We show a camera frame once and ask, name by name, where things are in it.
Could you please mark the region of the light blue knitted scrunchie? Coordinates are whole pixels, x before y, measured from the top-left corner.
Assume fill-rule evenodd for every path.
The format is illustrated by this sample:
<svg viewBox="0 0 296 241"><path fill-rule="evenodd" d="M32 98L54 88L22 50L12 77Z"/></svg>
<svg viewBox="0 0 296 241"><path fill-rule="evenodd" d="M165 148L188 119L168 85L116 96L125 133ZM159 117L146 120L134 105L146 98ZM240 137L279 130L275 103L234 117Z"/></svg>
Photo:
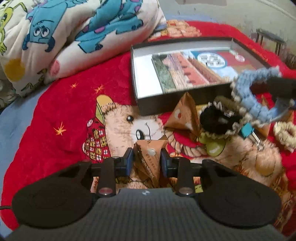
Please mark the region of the light blue knitted scrunchie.
<svg viewBox="0 0 296 241"><path fill-rule="evenodd" d="M277 97L271 109L258 101L257 96L251 90L252 85L267 84L273 79L276 83L283 82L278 66L244 70L230 84L231 96L240 106L239 112L255 126L279 121L289 110L295 108L295 97Z"/></svg>

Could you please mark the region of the dark blue binder clip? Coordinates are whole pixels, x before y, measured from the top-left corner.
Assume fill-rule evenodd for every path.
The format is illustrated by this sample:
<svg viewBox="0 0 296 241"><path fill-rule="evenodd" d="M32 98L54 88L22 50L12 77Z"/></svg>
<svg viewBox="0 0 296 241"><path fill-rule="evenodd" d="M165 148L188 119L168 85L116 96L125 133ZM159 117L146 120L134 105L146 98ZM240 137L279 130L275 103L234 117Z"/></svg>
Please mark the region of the dark blue binder clip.
<svg viewBox="0 0 296 241"><path fill-rule="evenodd" d="M242 126L239 131L239 135L244 139L249 138L256 145L259 151L262 151L264 149L263 141L254 132L254 128L250 123L246 123Z"/></svg>

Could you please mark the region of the black white-trim scrunchie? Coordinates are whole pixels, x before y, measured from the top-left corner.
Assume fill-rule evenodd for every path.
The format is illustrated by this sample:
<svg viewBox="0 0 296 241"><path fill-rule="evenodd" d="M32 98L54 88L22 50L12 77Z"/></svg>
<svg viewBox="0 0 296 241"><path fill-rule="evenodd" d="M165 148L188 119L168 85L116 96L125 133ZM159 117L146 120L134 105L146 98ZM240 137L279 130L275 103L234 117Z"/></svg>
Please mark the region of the black white-trim scrunchie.
<svg viewBox="0 0 296 241"><path fill-rule="evenodd" d="M231 99L218 96L199 111L199 127L207 137L227 138L239 133L249 122L240 113L241 106Z"/></svg>

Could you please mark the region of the blue round stool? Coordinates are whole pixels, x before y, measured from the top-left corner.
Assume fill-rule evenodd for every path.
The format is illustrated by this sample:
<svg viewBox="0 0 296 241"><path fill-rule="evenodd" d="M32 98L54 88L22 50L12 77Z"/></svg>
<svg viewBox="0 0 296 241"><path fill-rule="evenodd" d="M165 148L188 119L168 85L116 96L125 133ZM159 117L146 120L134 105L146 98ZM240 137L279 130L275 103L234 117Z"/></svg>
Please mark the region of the blue round stool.
<svg viewBox="0 0 296 241"><path fill-rule="evenodd" d="M278 35L276 34L273 34L267 30L264 30L264 29L256 29L256 39L255 39L255 42L256 43L259 43L261 46L262 46L262 43L263 43L263 39L266 38L267 40L269 41L273 41L275 42L275 51L274 53L279 56L280 55L280 51L281 51L281 47L283 45L285 45L285 41L279 37Z"/></svg>

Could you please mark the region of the red Disney bedspread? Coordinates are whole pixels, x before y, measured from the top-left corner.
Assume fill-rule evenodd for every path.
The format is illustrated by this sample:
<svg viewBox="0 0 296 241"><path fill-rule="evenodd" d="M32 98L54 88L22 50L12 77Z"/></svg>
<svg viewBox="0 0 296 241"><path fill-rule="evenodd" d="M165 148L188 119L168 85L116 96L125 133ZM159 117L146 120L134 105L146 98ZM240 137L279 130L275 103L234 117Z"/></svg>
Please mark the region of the red Disney bedspread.
<svg viewBox="0 0 296 241"><path fill-rule="evenodd" d="M279 57L263 49L259 44L244 35L240 30L226 24L199 21L169 20L169 30L164 30L160 37L151 37L149 41L166 40L181 37L181 30L188 34L194 31L202 37L233 37L249 47L268 64L279 65L288 77L295 77L295 70L290 70ZM111 58L104 63L82 71L76 75L56 80L54 89L67 94L68 99L59 101L59 117L66 123L54 125L54 138L58 151L56 171L78 161L86 159L82 144L87 137L87 121L95 116L96 98L105 94L119 104L135 105L132 90L130 53ZM283 211L275 226L284 235L295 232L295 153L280 151L286 173L280 174L274 184L276 191L283 195Z"/></svg>

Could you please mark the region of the black shallow box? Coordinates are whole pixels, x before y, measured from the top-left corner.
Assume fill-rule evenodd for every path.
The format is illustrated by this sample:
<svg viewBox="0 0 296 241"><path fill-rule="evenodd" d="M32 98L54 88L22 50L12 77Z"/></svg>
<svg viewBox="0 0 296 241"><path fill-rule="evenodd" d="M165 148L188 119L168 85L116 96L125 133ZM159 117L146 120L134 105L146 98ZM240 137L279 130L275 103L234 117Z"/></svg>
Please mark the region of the black shallow box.
<svg viewBox="0 0 296 241"><path fill-rule="evenodd" d="M147 42L131 47L135 100L141 115L172 111L185 92L197 105L231 96L230 83L243 70L270 65L232 37Z"/></svg>

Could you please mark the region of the Monsters Inc white quilt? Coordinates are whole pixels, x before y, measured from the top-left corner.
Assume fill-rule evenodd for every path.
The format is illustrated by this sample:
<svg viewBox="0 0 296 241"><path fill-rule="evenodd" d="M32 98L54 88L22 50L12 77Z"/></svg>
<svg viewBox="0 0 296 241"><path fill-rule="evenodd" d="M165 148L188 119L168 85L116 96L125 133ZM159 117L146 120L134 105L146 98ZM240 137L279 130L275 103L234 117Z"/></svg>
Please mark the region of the Monsters Inc white quilt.
<svg viewBox="0 0 296 241"><path fill-rule="evenodd" d="M158 1L1 1L1 100L96 65L166 24Z"/></svg>

